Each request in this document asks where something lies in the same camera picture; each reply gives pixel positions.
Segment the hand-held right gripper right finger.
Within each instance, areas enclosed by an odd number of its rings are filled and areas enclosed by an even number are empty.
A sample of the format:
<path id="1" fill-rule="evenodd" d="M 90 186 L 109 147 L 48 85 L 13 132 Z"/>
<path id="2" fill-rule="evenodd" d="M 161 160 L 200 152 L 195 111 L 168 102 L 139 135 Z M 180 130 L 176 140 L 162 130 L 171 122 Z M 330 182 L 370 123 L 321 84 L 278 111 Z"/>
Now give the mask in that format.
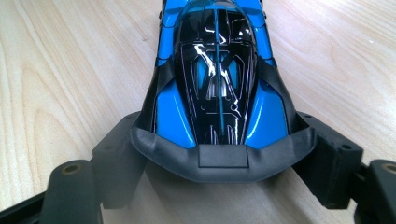
<path id="1" fill-rule="evenodd" d="M 346 209 L 350 178 L 361 165 L 363 149 L 319 119 L 298 112 L 300 124 L 313 129 L 314 148 L 293 169 L 328 209 Z"/>

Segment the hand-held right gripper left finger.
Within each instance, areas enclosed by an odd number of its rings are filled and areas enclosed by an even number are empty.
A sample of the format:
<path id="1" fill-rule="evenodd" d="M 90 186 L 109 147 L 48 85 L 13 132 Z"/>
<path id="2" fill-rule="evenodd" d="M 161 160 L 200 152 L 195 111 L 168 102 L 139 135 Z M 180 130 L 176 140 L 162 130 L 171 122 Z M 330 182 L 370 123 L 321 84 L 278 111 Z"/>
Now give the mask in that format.
<path id="1" fill-rule="evenodd" d="M 135 112 L 124 117 L 92 151 L 96 187 L 105 209 L 128 206 L 145 170 L 148 159 L 131 141 L 138 115 Z"/>

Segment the blue toy car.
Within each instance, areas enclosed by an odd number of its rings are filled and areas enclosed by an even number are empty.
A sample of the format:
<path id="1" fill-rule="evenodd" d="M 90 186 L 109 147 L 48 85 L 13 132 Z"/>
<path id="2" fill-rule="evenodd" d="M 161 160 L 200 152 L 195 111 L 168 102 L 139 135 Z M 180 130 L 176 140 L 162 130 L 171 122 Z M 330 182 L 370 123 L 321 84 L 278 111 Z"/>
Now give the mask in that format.
<path id="1" fill-rule="evenodd" d="M 277 71 L 262 0 L 163 0 L 133 146 L 198 182 L 278 174 L 314 148 Z"/>

